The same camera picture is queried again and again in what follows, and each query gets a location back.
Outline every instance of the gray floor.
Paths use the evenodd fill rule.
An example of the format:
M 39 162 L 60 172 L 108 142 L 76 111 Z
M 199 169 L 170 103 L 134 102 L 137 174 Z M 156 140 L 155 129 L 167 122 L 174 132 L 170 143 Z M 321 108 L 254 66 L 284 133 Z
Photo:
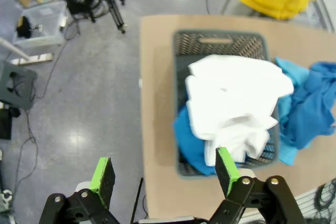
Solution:
M 224 1 L 209 0 L 211 13 L 218 13 Z M 121 13 L 128 24 L 125 35 L 116 30 L 109 15 L 96 24 L 81 23 L 81 36 L 67 45 L 46 96 L 31 109 L 38 164 L 33 176 L 17 192 L 14 207 L 19 223 L 38 223 L 48 195 L 60 192 L 70 196 L 79 182 L 90 180 L 100 156 L 112 158 L 117 176 L 110 210 L 121 223 L 131 219 L 143 176 L 138 86 L 140 19 L 145 15 L 207 12 L 205 0 L 126 0 Z M 0 36 L 11 40 L 19 15 L 13 0 L 0 0 Z M 0 51 L 1 58 L 6 54 Z M 29 66 L 39 74 L 39 95 L 53 64 Z M 13 121 L 12 140 L 0 141 L 5 183 L 11 189 L 19 148 L 27 137 L 23 114 Z M 34 146 L 25 146 L 19 178 L 31 171 L 34 155 Z M 144 213 L 139 212 L 135 220 L 142 217 Z

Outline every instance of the stool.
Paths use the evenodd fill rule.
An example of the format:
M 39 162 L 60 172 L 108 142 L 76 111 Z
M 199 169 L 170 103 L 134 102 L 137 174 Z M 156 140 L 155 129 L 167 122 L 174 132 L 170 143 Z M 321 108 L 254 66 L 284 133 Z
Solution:
M 23 81 L 20 82 L 19 90 L 13 84 L 13 88 L 8 84 L 12 82 L 12 78 L 20 76 Z M 13 65 L 5 60 L 0 60 L 0 101 L 14 107 L 29 110 L 33 106 L 32 89 L 33 82 L 37 78 L 35 71 L 24 67 Z

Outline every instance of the tabletop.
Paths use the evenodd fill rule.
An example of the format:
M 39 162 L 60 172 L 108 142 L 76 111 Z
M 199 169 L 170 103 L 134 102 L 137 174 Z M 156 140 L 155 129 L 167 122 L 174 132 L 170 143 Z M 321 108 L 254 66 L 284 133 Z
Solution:
M 142 18 L 141 119 L 146 198 L 150 218 L 197 216 L 209 219 L 224 199 L 216 177 L 183 179 L 176 172 L 173 33 L 182 28 L 254 31 L 264 35 L 269 53 L 304 67 L 336 60 L 336 35 L 283 22 L 246 17 L 162 15 Z M 260 180 L 285 178 L 294 196 L 336 177 L 336 136 L 317 137 L 293 166 L 255 170 Z

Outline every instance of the blue cloth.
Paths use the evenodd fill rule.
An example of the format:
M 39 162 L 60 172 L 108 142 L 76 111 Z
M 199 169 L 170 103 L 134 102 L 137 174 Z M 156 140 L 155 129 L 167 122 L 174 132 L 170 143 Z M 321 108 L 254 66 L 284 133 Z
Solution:
M 190 128 L 190 120 L 185 106 L 173 123 L 175 139 L 180 151 L 188 163 L 204 175 L 216 174 L 214 166 L 207 166 L 204 161 L 204 140 L 194 136 Z
M 336 64 L 318 62 L 307 76 L 302 67 L 293 63 L 279 58 L 276 63 L 295 88 L 293 95 L 279 100 L 280 160 L 291 165 L 297 150 L 309 145 L 318 135 L 334 132 L 330 110 L 336 99 Z

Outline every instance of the white pipe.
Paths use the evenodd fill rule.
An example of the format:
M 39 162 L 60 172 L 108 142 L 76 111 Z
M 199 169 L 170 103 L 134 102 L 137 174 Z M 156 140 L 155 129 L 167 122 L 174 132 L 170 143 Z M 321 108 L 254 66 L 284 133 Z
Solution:
M 25 54 L 20 49 L 18 49 L 17 47 L 15 47 L 14 45 L 12 45 L 10 42 L 8 42 L 7 40 L 5 40 L 2 37 L 0 37 L 0 45 L 4 46 L 5 48 L 9 49 L 12 52 L 17 53 L 18 55 L 20 55 L 25 60 L 30 61 L 29 55 Z

